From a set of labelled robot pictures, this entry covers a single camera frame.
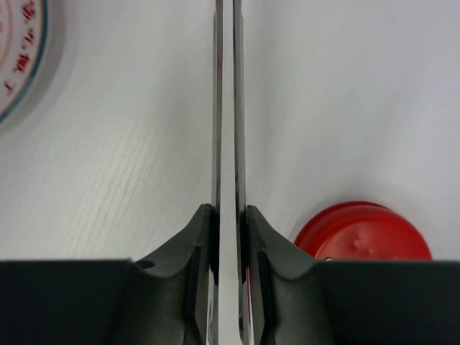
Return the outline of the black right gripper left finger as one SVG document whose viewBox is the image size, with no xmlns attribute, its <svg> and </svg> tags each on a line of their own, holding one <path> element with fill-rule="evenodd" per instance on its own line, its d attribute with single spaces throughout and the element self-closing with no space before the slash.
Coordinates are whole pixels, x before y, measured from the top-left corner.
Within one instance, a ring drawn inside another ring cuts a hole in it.
<svg viewBox="0 0 460 345">
<path fill-rule="evenodd" d="M 219 227 L 212 205 L 200 205 L 183 230 L 132 265 L 103 342 L 219 342 Z"/>
</svg>

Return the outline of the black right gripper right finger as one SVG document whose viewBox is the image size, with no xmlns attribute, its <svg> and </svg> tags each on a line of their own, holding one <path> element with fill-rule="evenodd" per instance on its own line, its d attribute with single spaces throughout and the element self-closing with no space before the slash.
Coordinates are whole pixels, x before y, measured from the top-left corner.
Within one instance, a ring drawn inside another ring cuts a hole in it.
<svg viewBox="0 0 460 345">
<path fill-rule="evenodd" d="M 256 206 L 241 216 L 244 344 L 334 344 L 314 258 L 278 233 Z"/>
</svg>

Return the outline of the stainless steel tongs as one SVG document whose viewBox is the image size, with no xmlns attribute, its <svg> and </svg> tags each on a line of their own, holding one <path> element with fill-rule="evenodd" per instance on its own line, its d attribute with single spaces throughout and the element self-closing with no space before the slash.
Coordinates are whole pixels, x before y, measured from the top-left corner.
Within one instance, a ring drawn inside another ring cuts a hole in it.
<svg viewBox="0 0 460 345">
<path fill-rule="evenodd" d="M 251 344 L 241 1 L 215 1 L 208 344 Z"/>
</svg>

